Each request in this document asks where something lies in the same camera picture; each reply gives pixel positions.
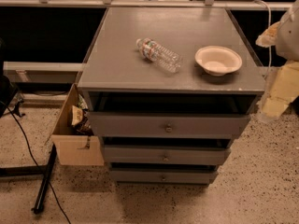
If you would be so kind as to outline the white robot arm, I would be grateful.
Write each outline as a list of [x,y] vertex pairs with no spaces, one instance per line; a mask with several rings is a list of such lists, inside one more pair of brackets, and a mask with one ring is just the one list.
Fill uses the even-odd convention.
[[299,0],[290,6],[280,21],[259,35],[255,43],[264,48],[275,47],[276,54],[287,60],[278,69],[262,104],[262,113],[276,119],[299,97]]

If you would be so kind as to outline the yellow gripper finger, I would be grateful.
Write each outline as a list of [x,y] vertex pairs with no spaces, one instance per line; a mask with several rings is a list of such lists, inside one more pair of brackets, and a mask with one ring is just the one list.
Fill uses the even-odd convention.
[[269,48],[276,45],[277,33],[280,22],[275,22],[270,25],[255,41],[259,47]]
[[270,118],[280,117],[299,96],[299,62],[287,61],[278,69],[262,112]]

